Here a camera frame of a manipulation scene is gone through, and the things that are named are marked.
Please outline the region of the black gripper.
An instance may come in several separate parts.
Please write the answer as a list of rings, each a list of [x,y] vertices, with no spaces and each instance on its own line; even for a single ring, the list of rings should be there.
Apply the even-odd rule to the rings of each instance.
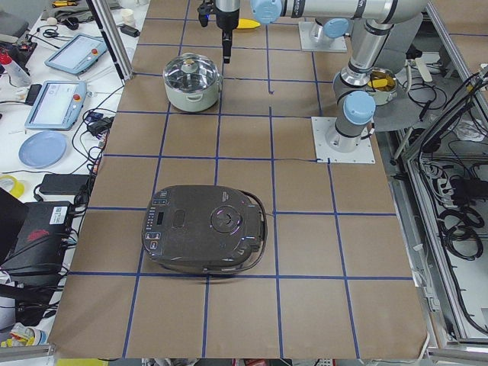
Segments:
[[[239,23],[240,0],[216,0],[217,26],[222,30],[223,63],[229,64],[232,55],[233,32]]]

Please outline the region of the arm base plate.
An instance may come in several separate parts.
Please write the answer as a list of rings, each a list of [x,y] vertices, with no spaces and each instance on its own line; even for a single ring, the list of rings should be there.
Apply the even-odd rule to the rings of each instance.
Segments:
[[[302,51],[346,53],[345,34],[349,22],[344,18],[333,18],[324,24],[317,21],[301,21],[298,24]]]
[[[336,130],[336,117],[312,117],[316,161],[336,164],[374,164],[371,134],[364,127],[356,137],[345,137]]]

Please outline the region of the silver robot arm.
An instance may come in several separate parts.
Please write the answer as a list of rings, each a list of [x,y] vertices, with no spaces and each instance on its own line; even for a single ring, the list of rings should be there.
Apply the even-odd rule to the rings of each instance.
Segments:
[[[335,151],[351,153],[374,116],[376,105],[364,89],[393,26],[421,14],[426,1],[251,1],[255,19],[270,24],[280,17],[363,19],[363,33],[352,47],[347,66],[333,81],[339,116],[326,132]]]
[[[331,18],[325,21],[316,18],[309,31],[309,37],[315,47],[330,48],[339,38],[344,37],[349,28],[345,18]]]

